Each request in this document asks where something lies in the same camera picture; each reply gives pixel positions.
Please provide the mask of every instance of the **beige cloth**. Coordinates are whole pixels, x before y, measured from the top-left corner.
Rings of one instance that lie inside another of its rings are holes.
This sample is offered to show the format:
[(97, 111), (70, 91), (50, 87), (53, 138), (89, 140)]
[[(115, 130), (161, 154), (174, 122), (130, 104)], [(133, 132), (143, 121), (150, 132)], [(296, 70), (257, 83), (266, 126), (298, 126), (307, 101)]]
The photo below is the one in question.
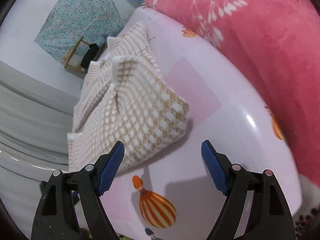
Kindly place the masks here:
[[(124, 171), (185, 134), (189, 106), (159, 78), (162, 75), (148, 43), (141, 42), (145, 34), (145, 26), (138, 22), (124, 37), (108, 39), (110, 55), (96, 69), (96, 75), (103, 78), (100, 84), (88, 87), (84, 93), (87, 100), (79, 104), (79, 108), (92, 111), (82, 127), (83, 121), (78, 120), (74, 127), (78, 132), (68, 134), (69, 171), (94, 163), (109, 153), (117, 140), (125, 146), (119, 168)], [(138, 56), (126, 55), (128, 52)], [(106, 90), (104, 95), (100, 88)], [(98, 95), (99, 103), (89, 100), (92, 94)], [(88, 106), (88, 102), (97, 106)]]

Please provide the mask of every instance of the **blue gripper pad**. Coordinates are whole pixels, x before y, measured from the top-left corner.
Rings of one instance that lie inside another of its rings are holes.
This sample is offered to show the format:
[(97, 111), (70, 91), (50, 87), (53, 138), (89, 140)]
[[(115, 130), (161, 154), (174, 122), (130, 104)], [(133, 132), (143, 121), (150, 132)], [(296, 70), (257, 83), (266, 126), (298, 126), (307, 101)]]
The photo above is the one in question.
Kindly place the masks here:
[(103, 195), (111, 187), (113, 179), (115, 178), (118, 168), (124, 158), (124, 144), (120, 142), (116, 149), (109, 154), (111, 154), (111, 157), (99, 175), (98, 191), (100, 195)]
[(205, 141), (201, 145), (201, 154), (217, 190), (226, 196), (228, 193), (227, 175), (218, 162), (214, 152)]

